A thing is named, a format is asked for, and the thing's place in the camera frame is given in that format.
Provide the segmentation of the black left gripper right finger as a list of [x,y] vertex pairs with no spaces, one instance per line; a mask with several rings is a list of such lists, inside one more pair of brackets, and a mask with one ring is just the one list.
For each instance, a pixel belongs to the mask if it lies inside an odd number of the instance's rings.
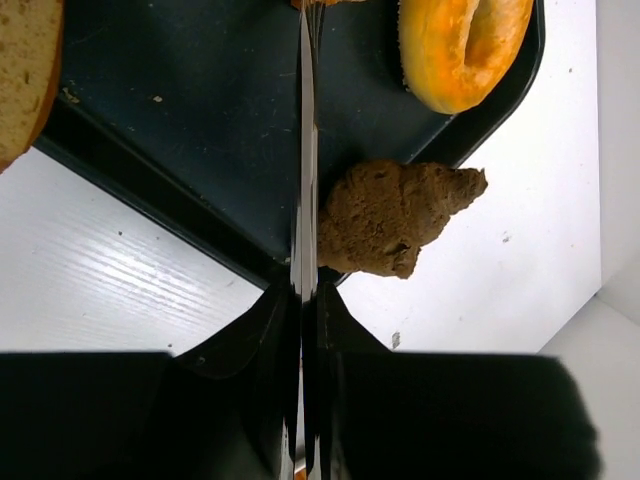
[[394,352],[318,293],[326,479],[596,479],[598,434],[553,358]]

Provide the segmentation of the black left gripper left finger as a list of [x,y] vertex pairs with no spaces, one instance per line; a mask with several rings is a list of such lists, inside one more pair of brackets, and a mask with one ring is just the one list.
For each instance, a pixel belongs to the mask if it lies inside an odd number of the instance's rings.
[[174,356],[1,357],[5,479],[288,479],[289,290]]

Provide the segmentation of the silver metal tongs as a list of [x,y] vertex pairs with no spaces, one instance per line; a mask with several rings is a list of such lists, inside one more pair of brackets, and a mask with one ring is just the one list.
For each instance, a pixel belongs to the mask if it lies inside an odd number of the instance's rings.
[[317,428],[317,214],[318,128],[316,125],[317,69],[325,4],[302,1],[299,7],[299,183],[292,227],[290,284],[295,292],[294,319],[299,322],[300,361],[297,424],[302,429],[301,446],[293,447],[292,460],[283,468],[285,479],[320,479],[320,434]]

